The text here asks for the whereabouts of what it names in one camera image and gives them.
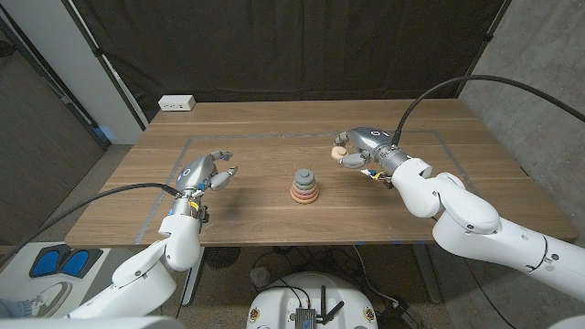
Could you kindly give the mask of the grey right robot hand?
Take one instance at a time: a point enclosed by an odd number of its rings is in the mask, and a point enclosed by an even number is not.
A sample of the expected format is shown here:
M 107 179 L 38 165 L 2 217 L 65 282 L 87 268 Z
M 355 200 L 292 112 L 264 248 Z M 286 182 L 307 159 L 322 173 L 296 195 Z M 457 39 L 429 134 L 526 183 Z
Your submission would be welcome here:
M 410 159 L 392 142 L 392 138 L 392 134 L 372 127 L 353 128 L 335 138 L 331 156 L 340 165 L 351 169 L 375 162 L 383 172 L 392 175 Z

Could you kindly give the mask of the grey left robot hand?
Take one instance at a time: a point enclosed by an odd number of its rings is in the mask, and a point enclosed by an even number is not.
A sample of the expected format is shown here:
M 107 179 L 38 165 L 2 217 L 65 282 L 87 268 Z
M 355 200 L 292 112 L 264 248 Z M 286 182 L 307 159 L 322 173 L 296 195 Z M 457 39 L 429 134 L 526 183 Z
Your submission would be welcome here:
M 237 173 L 236 166 L 219 172 L 215 164 L 217 160 L 228 161 L 232 156 L 230 151 L 215 151 L 201 155 L 187 164 L 177 178 L 175 186 L 178 196 L 174 199 L 168 215 L 195 218 L 203 208 L 201 198 L 205 192 L 224 188 Z

